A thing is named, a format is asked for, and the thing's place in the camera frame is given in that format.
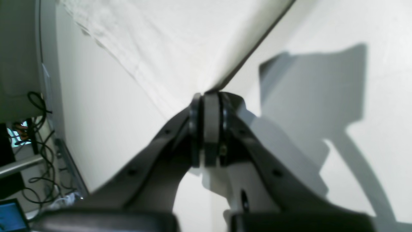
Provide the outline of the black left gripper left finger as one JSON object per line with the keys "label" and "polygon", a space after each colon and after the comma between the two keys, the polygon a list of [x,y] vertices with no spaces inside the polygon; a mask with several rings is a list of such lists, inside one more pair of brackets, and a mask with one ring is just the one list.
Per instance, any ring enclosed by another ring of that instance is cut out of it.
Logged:
{"label": "black left gripper left finger", "polygon": [[190,157],[193,168],[200,167],[200,110],[202,95],[196,93],[189,105]]}

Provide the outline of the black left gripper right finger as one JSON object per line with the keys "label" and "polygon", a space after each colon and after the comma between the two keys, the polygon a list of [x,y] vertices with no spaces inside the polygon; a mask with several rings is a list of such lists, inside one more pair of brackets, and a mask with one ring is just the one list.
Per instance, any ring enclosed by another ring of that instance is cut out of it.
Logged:
{"label": "black left gripper right finger", "polygon": [[205,166],[225,167],[229,155],[229,99],[223,92],[207,92],[204,95],[203,107]]}

